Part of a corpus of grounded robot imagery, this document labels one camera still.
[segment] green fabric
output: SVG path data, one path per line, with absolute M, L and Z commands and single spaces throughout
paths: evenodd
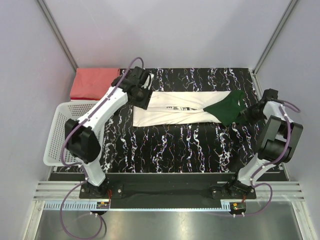
M 234 90 L 226 96 L 225 99 L 205 107 L 203 110 L 214 115 L 223 125 L 227 126 L 232 123 L 243 124 L 243 117 L 238 117 L 239 113 L 246 108 L 244 104 L 245 92 Z

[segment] metallic floor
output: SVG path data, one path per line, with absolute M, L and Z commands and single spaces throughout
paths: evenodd
M 248 213 L 265 202 L 248 202 Z M 80 238 L 94 235 L 100 221 L 83 211 L 64 211 L 68 230 Z M 103 215 L 107 233 L 100 240 L 302 240 L 289 202 L 272 202 L 261 214 L 248 217 L 222 217 L 208 212 L 121 212 Z M 59 211 L 43 211 L 36 240 L 69 240 L 62 230 Z

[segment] green and white garment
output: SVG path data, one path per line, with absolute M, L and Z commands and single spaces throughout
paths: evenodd
M 133 109 L 133 126 L 162 124 L 244 123 L 239 113 L 245 109 L 241 90 L 152 93 L 148 109 Z

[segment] plastic basket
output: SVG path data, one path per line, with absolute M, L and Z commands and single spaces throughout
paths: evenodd
M 43 162 L 47 166 L 62 167 L 61 163 L 61 148 L 65 142 L 65 123 L 68 119 L 78 119 L 86 114 L 98 101 L 94 100 L 77 100 L 61 103 L 55 110 L 48 141 L 46 143 Z M 102 146 L 104 140 L 104 129 L 97 136 L 97 139 Z M 76 158 L 66 149 L 64 151 L 64 161 L 67 164 L 77 162 Z

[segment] red towel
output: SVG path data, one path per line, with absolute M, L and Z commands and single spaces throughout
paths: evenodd
M 119 75 L 119 68 L 78 68 L 70 98 L 71 100 L 100 100 Z

